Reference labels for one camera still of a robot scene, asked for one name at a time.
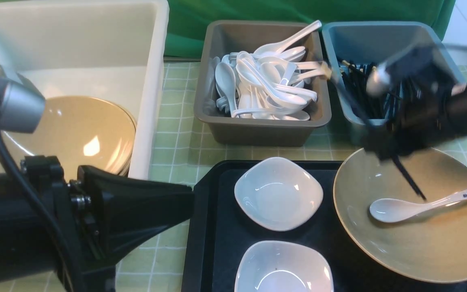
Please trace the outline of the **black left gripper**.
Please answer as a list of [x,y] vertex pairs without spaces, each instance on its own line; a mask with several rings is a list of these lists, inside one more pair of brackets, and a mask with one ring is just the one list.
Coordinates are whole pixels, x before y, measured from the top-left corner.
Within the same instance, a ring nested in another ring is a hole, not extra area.
[[189,220],[189,185],[140,180],[81,165],[65,181],[57,157],[24,157],[21,171],[33,186],[48,225],[55,224],[68,253],[57,254],[56,274],[68,292],[114,292],[116,265],[152,237]]

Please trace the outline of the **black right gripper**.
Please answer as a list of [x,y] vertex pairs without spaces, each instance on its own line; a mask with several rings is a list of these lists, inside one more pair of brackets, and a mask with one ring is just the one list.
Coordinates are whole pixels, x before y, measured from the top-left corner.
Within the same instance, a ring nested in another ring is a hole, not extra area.
[[[458,84],[433,61],[436,48],[437,45],[412,48],[387,68],[391,75],[400,78],[396,85],[411,78],[423,97],[404,101],[399,114],[382,126],[369,126],[363,147],[378,159],[405,157],[461,137],[459,125],[450,111]],[[366,92],[371,97],[380,97],[388,90],[373,94],[368,88]]]

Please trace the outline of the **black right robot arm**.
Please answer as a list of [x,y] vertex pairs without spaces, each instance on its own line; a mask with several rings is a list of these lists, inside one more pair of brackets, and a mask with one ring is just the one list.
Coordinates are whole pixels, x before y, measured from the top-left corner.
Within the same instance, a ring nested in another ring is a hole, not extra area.
[[407,98],[399,113],[371,127],[363,148],[378,159],[405,157],[467,136],[467,81],[458,81],[439,60],[435,45],[406,48],[380,63],[366,90],[380,96],[404,81],[413,81],[420,98]]

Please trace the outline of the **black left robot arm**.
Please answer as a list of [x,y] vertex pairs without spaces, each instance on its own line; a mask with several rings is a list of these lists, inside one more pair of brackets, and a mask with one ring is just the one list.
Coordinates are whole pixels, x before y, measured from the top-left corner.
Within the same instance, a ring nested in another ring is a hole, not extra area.
[[[64,180],[57,157],[26,157],[26,177],[66,236],[86,292],[114,292],[116,265],[193,215],[188,185],[139,180],[81,165]],[[54,271],[72,292],[61,257],[21,187],[0,173],[0,282]]]

